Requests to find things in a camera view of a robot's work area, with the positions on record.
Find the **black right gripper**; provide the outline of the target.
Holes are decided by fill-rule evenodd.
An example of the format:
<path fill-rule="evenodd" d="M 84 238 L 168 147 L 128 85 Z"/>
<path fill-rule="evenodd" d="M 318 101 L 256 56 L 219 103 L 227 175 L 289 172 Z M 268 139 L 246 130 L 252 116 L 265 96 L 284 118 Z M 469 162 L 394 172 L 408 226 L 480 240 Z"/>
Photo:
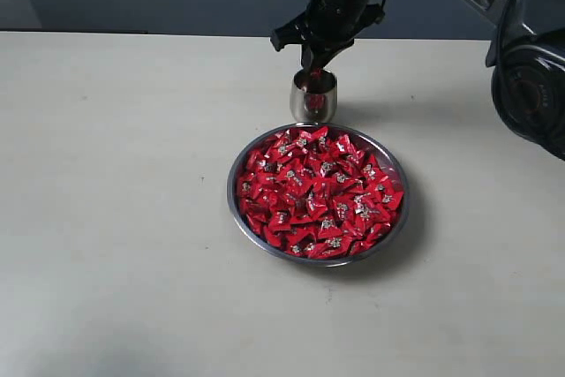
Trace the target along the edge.
<path fill-rule="evenodd" d="M 276 28 L 270 41 L 280 51 L 300 44 L 300 63 L 305 71 L 324 69 L 349 47 L 363 27 L 359 24 L 369 0 L 309 0 L 305 11 Z"/>

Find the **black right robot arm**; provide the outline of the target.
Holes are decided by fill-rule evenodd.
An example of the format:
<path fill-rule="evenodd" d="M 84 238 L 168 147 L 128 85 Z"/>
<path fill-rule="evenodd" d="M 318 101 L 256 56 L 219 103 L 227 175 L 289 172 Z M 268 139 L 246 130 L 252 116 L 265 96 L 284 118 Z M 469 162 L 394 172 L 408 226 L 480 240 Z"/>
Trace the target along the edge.
<path fill-rule="evenodd" d="M 493 71 L 493 105 L 516 135 L 551 155 L 564 156 L 564 0 L 463 0 L 493 25 L 486 66 Z M 310 0 L 276 28 L 276 50 L 301 48 L 307 85 L 349 48 L 366 27 L 383 19 L 372 0 Z"/>

